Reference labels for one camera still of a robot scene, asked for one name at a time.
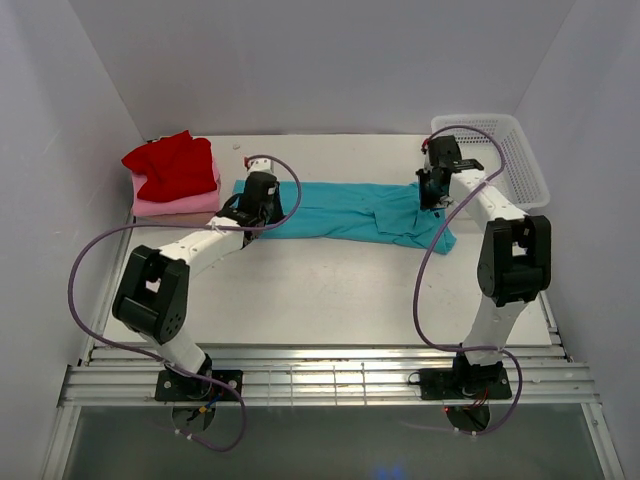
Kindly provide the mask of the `teal t shirt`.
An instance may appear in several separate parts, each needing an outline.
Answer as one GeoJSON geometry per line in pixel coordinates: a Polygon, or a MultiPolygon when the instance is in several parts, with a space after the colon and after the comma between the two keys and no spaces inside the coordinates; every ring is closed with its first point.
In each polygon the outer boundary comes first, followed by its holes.
{"type": "Polygon", "coordinates": [[[443,210],[421,210],[418,185],[304,182],[301,203],[284,225],[265,239],[330,238],[395,244],[448,254],[456,237],[446,229],[443,210]]]}

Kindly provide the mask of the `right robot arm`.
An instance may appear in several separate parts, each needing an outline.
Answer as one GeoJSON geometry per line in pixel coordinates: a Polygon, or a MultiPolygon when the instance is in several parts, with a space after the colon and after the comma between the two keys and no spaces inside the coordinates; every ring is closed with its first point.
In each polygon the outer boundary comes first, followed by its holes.
{"type": "Polygon", "coordinates": [[[477,264],[481,301],[469,334],[442,351],[454,358],[449,368],[418,372],[424,400],[505,400],[511,388],[503,360],[517,318],[551,281],[551,223],[513,204],[476,159],[466,159],[452,135],[431,136],[421,147],[418,170],[423,210],[451,200],[483,232],[477,264]]]}

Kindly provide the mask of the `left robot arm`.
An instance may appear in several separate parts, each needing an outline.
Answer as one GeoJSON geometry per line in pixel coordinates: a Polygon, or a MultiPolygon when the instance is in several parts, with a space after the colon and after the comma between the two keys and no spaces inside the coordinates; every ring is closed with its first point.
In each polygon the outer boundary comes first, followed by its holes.
{"type": "Polygon", "coordinates": [[[212,387],[211,360],[185,327],[189,283],[225,256],[248,246],[258,227],[284,219],[277,177],[268,170],[248,174],[244,190],[206,224],[159,248],[136,247],[116,291],[112,315],[182,369],[178,388],[190,399],[212,387]]]}

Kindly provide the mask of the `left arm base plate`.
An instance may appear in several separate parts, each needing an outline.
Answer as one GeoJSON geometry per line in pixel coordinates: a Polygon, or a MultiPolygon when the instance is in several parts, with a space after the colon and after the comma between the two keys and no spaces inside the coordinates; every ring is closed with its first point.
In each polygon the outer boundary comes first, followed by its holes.
{"type": "MultiPolygon", "coordinates": [[[[218,382],[242,393],[244,372],[242,370],[213,370],[210,376],[218,382]]],[[[236,397],[226,388],[217,384],[194,379],[163,370],[158,374],[154,399],[159,402],[235,401],[236,397]]]]}

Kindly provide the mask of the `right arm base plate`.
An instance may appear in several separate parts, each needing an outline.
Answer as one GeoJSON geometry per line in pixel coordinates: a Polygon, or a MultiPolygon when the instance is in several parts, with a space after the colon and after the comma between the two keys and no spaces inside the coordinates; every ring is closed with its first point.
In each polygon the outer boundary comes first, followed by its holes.
{"type": "Polygon", "coordinates": [[[508,400],[512,390],[506,370],[464,376],[453,368],[424,368],[412,372],[407,380],[420,389],[422,400],[508,400]]]}

